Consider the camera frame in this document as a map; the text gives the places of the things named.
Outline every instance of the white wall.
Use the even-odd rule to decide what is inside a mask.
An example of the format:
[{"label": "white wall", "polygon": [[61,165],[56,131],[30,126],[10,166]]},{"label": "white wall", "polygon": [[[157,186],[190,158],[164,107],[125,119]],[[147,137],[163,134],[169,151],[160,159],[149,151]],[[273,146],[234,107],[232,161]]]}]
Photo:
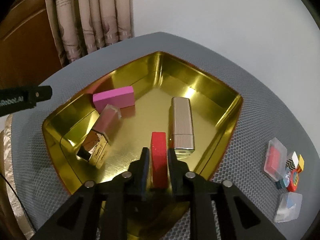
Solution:
[{"label": "white wall", "polygon": [[301,0],[132,0],[134,35],[172,33],[267,85],[320,153],[320,31]]}]

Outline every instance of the gold tray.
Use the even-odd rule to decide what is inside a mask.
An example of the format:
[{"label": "gold tray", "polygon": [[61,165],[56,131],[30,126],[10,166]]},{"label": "gold tray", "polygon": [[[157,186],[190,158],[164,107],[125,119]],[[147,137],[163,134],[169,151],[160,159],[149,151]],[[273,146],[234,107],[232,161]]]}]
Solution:
[{"label": "gold tray", "polygon": [[[135,109],[123,112],[122,124],[101,169],[78,160],[75,152],[99,114],[92,94],[132,85]],[[123,65],[75,94],[43,122],[42,130],[53,165],[72,194],[85,181],[111,180],[150,147],[153,131],[169,131],[172,97],[190,98],[196,150],[180,155],[191,171],[209,179],[224,155],[236,126],[242,97],[214,76],[164,52]],[[184,214],[188,205],[169,204],[146,225],[128,222],[129,239],[156,239]]]}]

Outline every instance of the table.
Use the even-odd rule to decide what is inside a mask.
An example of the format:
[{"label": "table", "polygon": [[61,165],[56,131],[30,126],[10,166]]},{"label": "table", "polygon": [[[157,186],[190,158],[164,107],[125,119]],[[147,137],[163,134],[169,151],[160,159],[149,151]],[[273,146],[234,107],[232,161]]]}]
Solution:
[{"label": "table", "polygon": [[[270,219],[282,191],[261,172],[268,141],[277,137],[289,151],[303,155],[305,169],[298,193],[303,194],[297,220],[276,224],[287,239],[300,239],[320,209],[320,159],[310,138],[285,104],[265,85],[221,55],[167,33],[154,33],[122,41],[81,58],[48,78],[52,99],[13,115],[12,164],[17,192],[36,227],[40,227],[66,200],[42,136],[43,120],[77,91],[111,70],[155,51],[180,57],[207,71],[239,92],[243,108],[233,138],[214,181],[229,179]],[[175,239],[180,220],[165,239]],[[188,238],[188,231],[183,239]]]}]

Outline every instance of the pink block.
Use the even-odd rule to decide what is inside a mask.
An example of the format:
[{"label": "pink block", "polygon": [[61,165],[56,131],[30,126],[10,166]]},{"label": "pink block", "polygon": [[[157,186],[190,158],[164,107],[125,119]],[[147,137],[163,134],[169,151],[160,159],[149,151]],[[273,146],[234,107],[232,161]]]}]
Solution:
[{"label": "pink block", "polygon": [[104,91],[93,95],[93,104],[99,114],[106,107],[106,105],[113,105],[118,108],[134,106],[133,87],[123,87],[113,90]]}]

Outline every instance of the curtain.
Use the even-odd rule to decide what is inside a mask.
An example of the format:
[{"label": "curtain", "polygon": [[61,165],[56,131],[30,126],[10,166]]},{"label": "curtain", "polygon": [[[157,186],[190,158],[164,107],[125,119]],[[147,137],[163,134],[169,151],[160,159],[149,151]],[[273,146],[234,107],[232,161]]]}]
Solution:
[{"label": "curtain", "polygon": [[129,0],[45,0],[62,66],[131,37]]}]

